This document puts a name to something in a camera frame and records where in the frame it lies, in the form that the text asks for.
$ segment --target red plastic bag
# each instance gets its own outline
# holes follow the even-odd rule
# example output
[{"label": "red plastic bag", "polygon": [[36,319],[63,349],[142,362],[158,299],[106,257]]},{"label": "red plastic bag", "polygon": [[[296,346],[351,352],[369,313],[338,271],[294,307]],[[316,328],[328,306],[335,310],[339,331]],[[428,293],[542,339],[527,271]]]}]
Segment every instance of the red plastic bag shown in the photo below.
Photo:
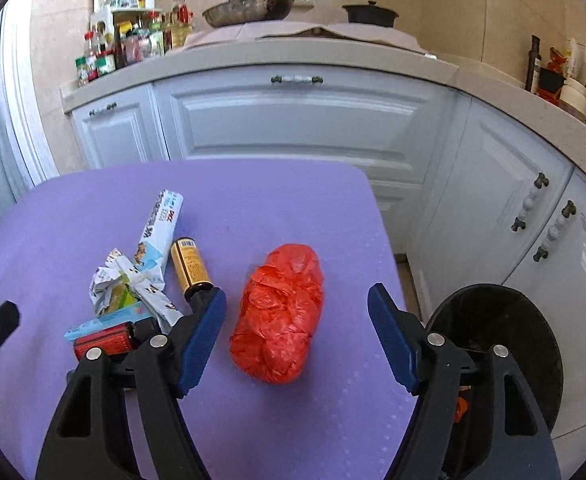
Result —
[{"label": "red plastic bag", "polygon": [[267,383],[295,380],[324,303],[317,254],[309,246],[285,244],[251,275],[231,336],[231,357],[247,374]]}]

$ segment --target spice jar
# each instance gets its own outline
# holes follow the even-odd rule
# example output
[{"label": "spice jar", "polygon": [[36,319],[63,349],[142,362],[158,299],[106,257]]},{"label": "spice jar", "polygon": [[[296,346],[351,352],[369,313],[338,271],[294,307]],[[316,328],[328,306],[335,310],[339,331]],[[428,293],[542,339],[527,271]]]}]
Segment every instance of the spice jar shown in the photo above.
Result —
[{"label": "spice jar", "polygon": [[89,66],[86,64],[86,57],[78,57],[75,60],[75,67],[77,69],[77,84],[84,86],[89,82]]},{"label": "spice jar", "polygon": [[103,51],[98,56],[96,65],[100,77],[115,72],[115,53],[112,50]]}]

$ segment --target white kitchen cabinet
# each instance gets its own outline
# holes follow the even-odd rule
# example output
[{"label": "white kitchen cabinet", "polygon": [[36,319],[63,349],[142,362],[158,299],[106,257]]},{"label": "white kitchen cabinet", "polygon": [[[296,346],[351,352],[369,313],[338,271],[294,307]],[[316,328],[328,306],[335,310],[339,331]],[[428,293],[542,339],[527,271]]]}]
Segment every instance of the white kitchen cabinet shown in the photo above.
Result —
[{"label": "white kitchen cabinet", "polygon": [[[473,100],[435,213],[419,220],[407,256],[420,308],[429,317],[459,288],[503,283],[532,246],[558,203],[572,165],[558,150],[502,112]],[[526,228],[512,225],[534,189],[538,173],[549,180],[537,192]]]},{"label": "white kitchen cabinet", "polygon": [[586,426],[553,439],[562,480],[568,480],[586,460]]},{"label": "white kitchen cabinet", "polygon": [[[577,213],[565,219],[561,211],[569,200]],[[533,256],[545,243],[550,228],[551,238],[557,239],[550,243],[548,257],[536,262]],[[571,177],[548,225],[504,285],[521,291],[537,306],[560,347],[564,386],[552,435],[585,426],[586,177],[580,171]]]},{"label": "white kitchen cabinet", "polygon": [[152,84],[74,110],[73,127],[91,169],[169,160]]},{"label": "white kitchen cabinet", "polygon": [[329,66],[244,66],[156,83],[171,159],[316,158],[365,171],[396,253],[458,92]]}]

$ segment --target black trash bin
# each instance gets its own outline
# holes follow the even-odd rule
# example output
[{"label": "black trash bin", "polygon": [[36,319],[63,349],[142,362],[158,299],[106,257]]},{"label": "black trash bin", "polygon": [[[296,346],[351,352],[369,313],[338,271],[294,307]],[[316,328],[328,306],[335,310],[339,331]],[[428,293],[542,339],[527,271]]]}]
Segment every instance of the black trash bin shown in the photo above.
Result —
[{"label": "black trash bin", "polygon": [[442,302],[426,328],[461,348],[506,346],[553,429],[562,400],[562,359],[547,320],[524,294],[502,285],[466,286]]}]

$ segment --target black pot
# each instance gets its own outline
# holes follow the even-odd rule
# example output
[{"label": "black pot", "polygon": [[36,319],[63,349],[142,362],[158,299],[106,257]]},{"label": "black pot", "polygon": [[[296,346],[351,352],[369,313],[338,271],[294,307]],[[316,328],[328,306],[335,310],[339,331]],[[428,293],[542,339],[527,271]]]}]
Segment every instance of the black pot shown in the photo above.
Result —
[{"label": "black pot", "polygon": [[342,9],[349,15],[349,23],[367,23],[380,27],[393,27],[393,22],[399,16],[397,12],[384,7],[378,7],[377,2],[369,0],[369,5],[345,5]]}]

